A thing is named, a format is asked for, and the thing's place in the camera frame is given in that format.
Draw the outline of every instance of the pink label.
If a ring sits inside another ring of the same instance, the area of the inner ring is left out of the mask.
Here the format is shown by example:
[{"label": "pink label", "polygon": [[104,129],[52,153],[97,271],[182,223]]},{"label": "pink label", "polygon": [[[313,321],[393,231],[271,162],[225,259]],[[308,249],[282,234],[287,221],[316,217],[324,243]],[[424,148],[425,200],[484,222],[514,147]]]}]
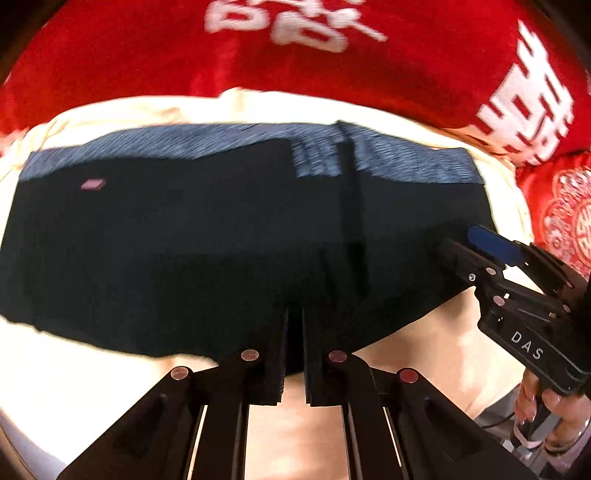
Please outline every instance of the pink label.
[{"label": "pink label", "polygon": [[105,186],[104,179],[88,179],[81,186],[81,190],[100,190]]}]

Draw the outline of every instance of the metal screw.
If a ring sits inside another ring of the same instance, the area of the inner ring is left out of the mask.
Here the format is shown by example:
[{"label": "metal screw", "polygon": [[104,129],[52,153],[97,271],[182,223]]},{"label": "metal screw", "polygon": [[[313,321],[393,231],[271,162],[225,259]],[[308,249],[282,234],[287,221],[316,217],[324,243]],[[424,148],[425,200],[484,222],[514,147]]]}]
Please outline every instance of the metal screw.
[{"label": "metal screw", "polygon": [[189,369],[187,367],[173,368],[170,372],[170,376],[175,380],[183,380],[189,376]]},{"label": "metal screw", "polygon": [[418,373],[411,368],[405,368],[400,372],[400,380],[404,383],[415,383],[418,381]]},{"label": "metal screw", "polygon": [[329,360],[336,364],[341,364],[347,360],[347,354],[342,350],[333,350],[331,353],[329,353]]},{"label": "metal screw", "polygon": [[259,358],[259,352],[253,349],[244,350],[240,356],[245,362],[254,362],[257,358]]}]

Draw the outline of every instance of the white chinese characters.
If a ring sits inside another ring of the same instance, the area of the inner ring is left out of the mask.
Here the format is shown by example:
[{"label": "white chinese characters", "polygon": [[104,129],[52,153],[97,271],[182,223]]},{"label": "white chinese characters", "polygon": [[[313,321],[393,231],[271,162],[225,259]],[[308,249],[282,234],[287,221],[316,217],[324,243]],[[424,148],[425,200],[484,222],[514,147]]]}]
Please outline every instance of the white chinese characters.
[{"label": "white chinese characters", "polygon": [[[365,0],[347,0],[359,5]],[[347,49],[349,41],[342,30],[353,28],[374,40],[388,39],[383,33],[361,23],[361,13],[356,8],[334,11],[324,7],[322,0],[214,0],[207,7],[205,30],[209,33],[221,30],[255,31],[269,27],[271,20],[265,3],[275,3],[297,8],[275,17],[271,28],[271,41],[277,45],[300,44],[331,53]]]},{"label": "white chinese characters", "polygon": [[517,42],[517,56],[522,66],[511,66],[490,105],[482,105],[476,114],[491,132],[469,125],[455,133],[485,141],[499,153],[504,150],[517,164],[539,165],[568,134],[574,120],[573,98],[556,76],[537,35],[521,21],[518,27],[522,40]]}]

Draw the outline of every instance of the red cloth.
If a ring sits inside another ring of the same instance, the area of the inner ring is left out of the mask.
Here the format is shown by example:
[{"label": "red cloth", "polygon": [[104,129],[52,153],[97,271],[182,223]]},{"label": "red cloth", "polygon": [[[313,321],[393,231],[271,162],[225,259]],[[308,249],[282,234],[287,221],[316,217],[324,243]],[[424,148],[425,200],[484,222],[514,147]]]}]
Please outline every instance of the red cloth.
[{"label": "red cloth", "polygon": [[[0,130],[112,98],[235,86],[461,128],[517,164],[591,145],[586,72],[528,0],[69,0],[0,90]],[[549,107],[563,87],[572,108]]]},{"label": "red cloth", "polygon": [[589,278],[591,153],[566,155],[517,172],[530,207],[535,243]]}]

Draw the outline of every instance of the fingers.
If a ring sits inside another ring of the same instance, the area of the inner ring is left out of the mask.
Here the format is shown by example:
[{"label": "fingers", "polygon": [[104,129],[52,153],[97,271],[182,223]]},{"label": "fingers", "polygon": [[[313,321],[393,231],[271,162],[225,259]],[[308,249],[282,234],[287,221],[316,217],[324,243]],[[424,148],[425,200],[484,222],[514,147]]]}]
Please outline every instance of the fingers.
[{"label": "fingers", "polygon": [[591,417],[591,401],[584,395],[561,397],[551,390],[546,390],[542,399],[552,413],[562,417],[548,440],[565,445],[576,439]]},{"label": "fingers", "polygon": [[515,400],[515,416],[520,423],[533,421],[537,411],[536,401],[526,393],[524,386],[519,389]]},{"label": "fingers", "polygon": [[[537,414],[536,395],[540,393],[540,382],[529,370],[523,375],[519,394],[515,400],[515,416],[518,422],[533,421]],[[584,395],[562,397],[552,390],[545,390],[541,398],[550,412],[562,418],[549,435],[548,440],[565,445],[576,439],[591,417],[591,400]]]},{"label": "fingers", "polygon": [[538,377],[526,370],[521,381],[521,388],[515,400],[515,416],[521,423],[533,421],[537,412],[535,396],[540,387]]}]

